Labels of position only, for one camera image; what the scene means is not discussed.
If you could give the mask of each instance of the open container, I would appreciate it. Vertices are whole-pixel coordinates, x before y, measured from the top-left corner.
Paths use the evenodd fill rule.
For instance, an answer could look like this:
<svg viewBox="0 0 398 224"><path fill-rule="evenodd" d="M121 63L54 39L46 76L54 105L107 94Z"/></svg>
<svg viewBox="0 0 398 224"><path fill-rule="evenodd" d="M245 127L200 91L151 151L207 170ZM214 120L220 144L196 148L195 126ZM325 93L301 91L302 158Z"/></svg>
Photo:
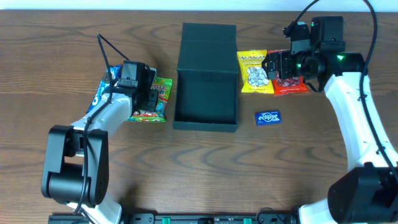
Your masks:
<svg viewBox="0 0 398 224"><path fill-rule="evenodd" d="M236 26L184 23L177 73L174 129L235 132Z"/></svg>

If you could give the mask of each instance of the wooden table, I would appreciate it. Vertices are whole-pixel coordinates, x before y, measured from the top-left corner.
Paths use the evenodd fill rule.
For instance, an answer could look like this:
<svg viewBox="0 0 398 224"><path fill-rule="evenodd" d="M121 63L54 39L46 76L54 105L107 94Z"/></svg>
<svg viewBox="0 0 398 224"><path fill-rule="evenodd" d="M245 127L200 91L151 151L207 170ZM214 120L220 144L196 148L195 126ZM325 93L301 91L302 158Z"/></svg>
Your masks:
<svg viewBox="0 0 398 224"><path fill-rule="evenodd" d="M239 50L274 50L289 48L282 28L297 14L0 11L0 223L45 223L52 212L71 211L42 196L42 166L49 129L84 115L104 73L98 32L174 79L166 123L125 122L109 142L108 192L128 210L255 213L326 197L346 173L346 154L324 93L240 94L232 134L172 128L182 22L236 24ZM309 12L302 19L329 15L345 17L346 49L366 56L370 14ZM371 87L397 148L398 14L378 17ZM122 61L106 50L111 63ZM256 127L254 113L265 110L280 110L283 123Z"/></svg>

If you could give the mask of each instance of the white wall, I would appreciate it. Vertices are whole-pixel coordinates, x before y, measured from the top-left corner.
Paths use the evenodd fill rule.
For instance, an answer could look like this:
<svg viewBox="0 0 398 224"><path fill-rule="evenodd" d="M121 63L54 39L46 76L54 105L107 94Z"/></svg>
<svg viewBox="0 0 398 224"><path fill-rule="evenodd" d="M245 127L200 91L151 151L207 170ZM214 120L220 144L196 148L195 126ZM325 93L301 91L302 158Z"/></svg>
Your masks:
<svg viewBox="0 0 398 224"><path fill-rule="evenodd" d="M312 0L0 0L0 9L139 9L301 11ZM398 0L370 0L377 12L398 12ZM362 0L321 0L310 11L368 11Z"/></svg>

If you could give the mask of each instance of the green snack bag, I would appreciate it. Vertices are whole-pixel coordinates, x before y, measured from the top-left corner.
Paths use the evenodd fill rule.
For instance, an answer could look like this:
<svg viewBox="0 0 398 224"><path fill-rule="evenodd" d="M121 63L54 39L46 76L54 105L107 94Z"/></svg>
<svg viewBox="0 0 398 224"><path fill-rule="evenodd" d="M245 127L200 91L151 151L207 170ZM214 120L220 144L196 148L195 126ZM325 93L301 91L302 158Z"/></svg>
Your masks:
<svg viewBox="0 0 398 224"><path fill-rule="evenodd" d="M158 90L158 99L155 112L139 110L128 119L133 122L166 122L165 110L169 102L173 80L171 78L155 77L151 89Z"/></svg>

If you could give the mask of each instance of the blue eclipse gum pack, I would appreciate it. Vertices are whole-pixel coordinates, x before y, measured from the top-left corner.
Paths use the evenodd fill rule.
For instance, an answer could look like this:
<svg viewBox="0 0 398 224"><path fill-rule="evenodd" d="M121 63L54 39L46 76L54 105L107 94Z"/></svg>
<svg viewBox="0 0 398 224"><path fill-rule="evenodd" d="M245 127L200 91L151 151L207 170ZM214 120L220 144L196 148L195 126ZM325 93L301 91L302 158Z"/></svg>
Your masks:
<svg viewBox="0 0 398 224"><path fill-rule="evenodd" d="M282 122L282 118L280 117L279 111L256 113L254 117L256 119L257 126L277 124Z"/></svg>

